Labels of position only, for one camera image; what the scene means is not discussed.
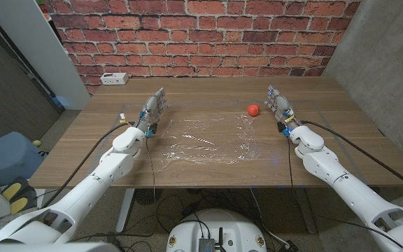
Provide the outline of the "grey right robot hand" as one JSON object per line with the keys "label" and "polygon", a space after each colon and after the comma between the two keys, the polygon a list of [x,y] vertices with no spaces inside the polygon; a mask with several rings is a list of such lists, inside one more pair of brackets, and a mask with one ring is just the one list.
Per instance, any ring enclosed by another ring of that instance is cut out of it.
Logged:
{"label": "grey right robot hand", "polygon": [[268,87],[268,97],[264,104],[274,113],[278,131],[285,136],[289,136],[291,131],[301,125],[288,100],[272,85]]}

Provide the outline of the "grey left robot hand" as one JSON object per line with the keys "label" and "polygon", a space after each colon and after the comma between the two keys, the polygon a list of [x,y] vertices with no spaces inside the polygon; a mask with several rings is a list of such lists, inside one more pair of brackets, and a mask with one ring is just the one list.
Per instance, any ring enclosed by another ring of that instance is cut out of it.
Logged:
{"label": "grey left robot hand", "polygon": [[139,118],[134,123],[134,127],[145,132],[151,125],[157,123],[160,115],[168,107],[165,99],[165,89],[160,88],[151,95],[140,111]]}

